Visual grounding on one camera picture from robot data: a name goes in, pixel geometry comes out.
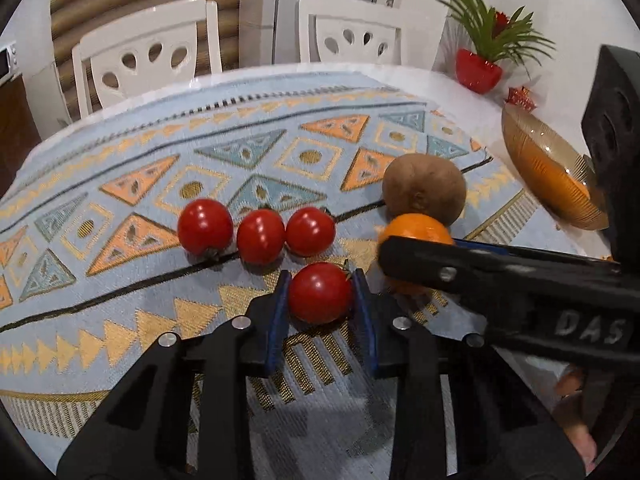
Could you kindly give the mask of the person's right hand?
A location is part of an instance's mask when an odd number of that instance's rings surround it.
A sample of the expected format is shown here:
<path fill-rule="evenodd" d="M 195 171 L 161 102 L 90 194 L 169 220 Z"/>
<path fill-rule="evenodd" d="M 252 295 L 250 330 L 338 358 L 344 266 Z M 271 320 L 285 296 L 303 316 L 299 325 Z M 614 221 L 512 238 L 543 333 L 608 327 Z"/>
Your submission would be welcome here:
<path fill-rule="evenodd" d="M 582 370 L 572 366 L 567 367 L 554 387 L 554 393 L 560 400 L 552 414 L 582 458 L 586 474 L 590 474 L 596 468 L 598 447 L 582 419 L 584 382 L 585 374 Z"/>

